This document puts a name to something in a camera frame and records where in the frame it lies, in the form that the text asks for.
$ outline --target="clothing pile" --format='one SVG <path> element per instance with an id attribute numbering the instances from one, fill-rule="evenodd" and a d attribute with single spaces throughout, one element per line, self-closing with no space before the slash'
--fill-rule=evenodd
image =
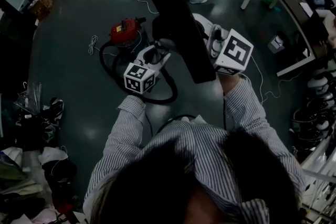
<path id="1" fill-rule="evenodd" d="M 41 85 L 20 93 L 11 113 L 4 111 L 3 123 L 11 115 L 12 125 L 0 138 L 0 223 L 42 224 L 57 222 L 64 214 L 76 223 L 72 210 L 79 207 L 70 189 L 77 172 L 66 148 L 55 145 L 55 133 L 64 102 L 53 98 L 40 105 Z"/>
<path id="2" fill-rule="evenodd" d="M 293 148 L 299 162 L 303 162 L 329 136 L 326 156 L 329 157 L 336 147 L 336 70 L 315 70 L 307 86 L 307 103 L 294 112 L 289 130 L 294 138 Z"/>

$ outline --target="white box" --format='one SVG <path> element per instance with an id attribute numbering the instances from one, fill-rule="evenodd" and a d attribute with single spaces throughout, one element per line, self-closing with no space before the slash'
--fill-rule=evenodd
<path id="1" fill-rule="evenodd" d="M 216 72 L 233 76 L 243 72 L 252 54 L 253 45 L 237 31 L 231 29 L 216 59 Z"/>
<path id="2" fill-rule="evenodd" d="M 155 84 L 155 71 L 130 63 L 124 73 L 125 88 L 143 94 Z"/>

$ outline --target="floor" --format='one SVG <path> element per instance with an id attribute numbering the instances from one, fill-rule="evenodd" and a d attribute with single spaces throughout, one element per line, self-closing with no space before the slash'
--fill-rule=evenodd
<path id="1" fill-rule="evenodd" d="M 155 10 L 151 0 L 147 1 Z M 234 28 L 250 40 L 255 45 L 253 57 L 264 79 L 262 92 L 273 91 L 278 95 L 278 70 L 267 43 L 278 30 L 291 33 L 296 27 L 280 5 L 277 5 L 280 11 L 269 10 L 260 0 L 251 0 L 247 9 L 242 11 L 242 1 L 208 0 L 206 4 L 190 5 L 190 8 L 226 29 Z M 45 103 L 55 96 L 65 101 L 58 143 L 66 146 L 70 160 L 78 167 L 73 186 L 81 199 L 118 116 L 116 108 L 126 96 L 101 67 L 97 51 L 93 56 L 88 54 L 88 45 L 92 35 L 97 35 L 97 46 L 100 47 L 108 41 L 113 24 L 124 18 L 143 16 L 147 18 L 145 27 L 151 36 L 151 21 L 155 15 L 148 12 L 145 3 L 137 0 L 55 0 L 51 14 L 36 31 L 29 83 L 42 83 Z M 111 62 L 113 59 L 107 56 L 106 60 Z M 154 131 L 169 118 L 186 113 L 201 114 L 208 123 L 223 126 L 223 97 L 219 83 L 213 81 L 195 85 L 182 58 L 176 54 L 168 62 L 167 70 L 177 84 L 178 100 L 170 105 L 147 105 Z M 249 62 L 245 74 L 260 96 L 261 77 L 253 61 Z M 284 79 L 296 74 L 293 72 Z M 281 97 L 275 99 L 269 96 L 264 103 L 268 121 L 288 148 L 291 147 L 289 117 L 301 102 L 301 91 L 306 84 L 304 75 L 292 82 L 282 83 Z M 152 98 L 164 99 L 169 95 L 163 80 L 151 93 Z M 149 139 L 146 122 L 144 143 Z"/>

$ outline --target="black panel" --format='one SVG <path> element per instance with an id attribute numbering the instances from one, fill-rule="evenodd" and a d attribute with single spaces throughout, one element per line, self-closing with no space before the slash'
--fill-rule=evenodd
<path id="1" fill-rule="evenodd" d="M 152 0 L 195 83 L 216 79 L 206 46 L 185 0 Z"/>

